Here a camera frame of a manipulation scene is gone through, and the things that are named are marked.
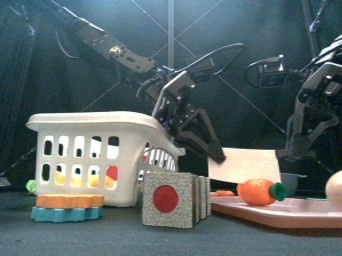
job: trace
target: dark background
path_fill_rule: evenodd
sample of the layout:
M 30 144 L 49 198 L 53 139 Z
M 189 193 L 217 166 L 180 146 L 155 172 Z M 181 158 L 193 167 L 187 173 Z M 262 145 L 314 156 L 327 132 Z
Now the dark background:
M 117 83 L 112 65 L 73 41 L 38 8 L 38 2 L 0 3 L 0 173 L 36 146 L 36 133 L 25 127 L 30 115 L 119 110 L 149 114 L 135 90 Z M 243 43 L 244 51 L 229 69 L 200 86 L 192 102 L 207 110 L 224 147 L 284 148 L 283 131 L 300 84 L 288 81 L 282 87 L 258 90 L 244 83 L 241 73 L 249 63 L 279 54 L 288 68 L 306 66 L 314 56 L 303 3 L 314 17 L 322 1 L 175 0 L 173 13 L 167 0 L 57 2 L 113 35 L 133 53 L 152 56 L 159 66 L 167 66 L 173 57 L 173 68 L 180 69 L 187 58 Z M 316 33 L 319 50 L 342 33 L 340 13 L 342 1 L 327 1 Z M 168 56 L 167 49 L 169 15 L 175 24 L 173 56 Z M 62 53 L 56 33 L 72 57 Z M 328 134 L 322 135 L 314 148 L 327 168 L 336 171 L 340 159 L 334 140 Z M 14 185 L 34 177 L 34 153 L 24 158 L 6 172 Z M 323 191 L 331 173 L 315 162 L 284 163 L 280 168 L 283 172 L 308 174 L 299 189 Z M 180 170 L 205 175 L 205 160 L 188 152 L 180 158 Z

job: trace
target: white laundry basket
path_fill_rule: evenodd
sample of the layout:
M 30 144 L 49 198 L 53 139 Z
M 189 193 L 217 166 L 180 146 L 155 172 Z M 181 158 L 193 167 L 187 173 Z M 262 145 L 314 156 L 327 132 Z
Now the white laundry basket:
M 159 122 L 135 112 L 36 114 L 26 127 L 37 131 L 36 194 L 101 194 L 105 205 L 133 206 L 137 163 L 176 171 L 184 155 Z

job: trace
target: table surface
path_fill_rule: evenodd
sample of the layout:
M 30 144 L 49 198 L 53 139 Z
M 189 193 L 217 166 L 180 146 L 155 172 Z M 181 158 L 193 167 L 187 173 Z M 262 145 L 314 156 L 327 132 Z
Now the table surface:
M 141 225 L 137 209 L 99 220 L 34 222 L 36 197 L 0 192 L 0 255 L 340 255 L 342 229 L 279 229 L 212 213 L 192 229 Z

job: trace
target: orange tray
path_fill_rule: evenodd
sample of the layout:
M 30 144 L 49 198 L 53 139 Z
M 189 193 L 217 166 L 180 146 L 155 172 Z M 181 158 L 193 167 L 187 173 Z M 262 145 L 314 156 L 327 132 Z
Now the orange tray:
M 326 200 L 286 198 L 267 206 L 249 206 L 237 196 L 215 196 L 211 209 L 276 228 L 342 228 L 342 212 Z

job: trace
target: round white object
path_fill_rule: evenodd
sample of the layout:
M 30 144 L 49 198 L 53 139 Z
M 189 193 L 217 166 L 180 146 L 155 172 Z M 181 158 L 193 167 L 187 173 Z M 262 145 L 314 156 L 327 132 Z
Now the round white object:
M 338 171 L 327 180 L 326 198 L 332 207 L 342 211 L 342 171 Z

